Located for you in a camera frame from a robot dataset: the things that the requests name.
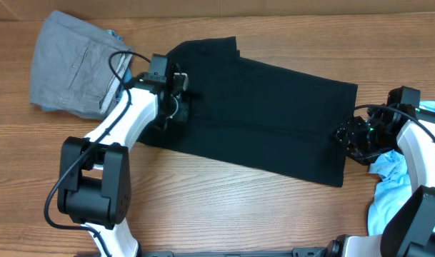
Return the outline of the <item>black t-shirt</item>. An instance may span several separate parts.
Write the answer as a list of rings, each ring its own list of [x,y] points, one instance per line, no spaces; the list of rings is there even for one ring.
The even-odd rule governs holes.
[[[141,142],[340,187],[357,85],[241,57],[233,37],[185,41],[168,54],[189,77],[186,123],[148,128]]]

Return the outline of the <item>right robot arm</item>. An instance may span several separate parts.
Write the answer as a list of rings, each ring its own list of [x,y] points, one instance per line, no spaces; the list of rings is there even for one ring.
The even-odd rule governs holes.
[[[435,256],[435,113],[410,104],[367,104],[369,120],[352,117],[336,132],[360,164],[401,152],[411,182],[407,202],[375,236],[341,235],[318,256]]]

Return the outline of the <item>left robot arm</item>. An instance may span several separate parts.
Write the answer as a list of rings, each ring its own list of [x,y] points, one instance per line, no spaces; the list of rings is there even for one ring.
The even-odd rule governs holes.
[[[113,111],[83,138],[62,145],[57,208],[88,231],[100,256],[141,256],[126,215],[131,203],[129,152],[150,126],[185,121],[187,74],[144,73],[123,92]]]

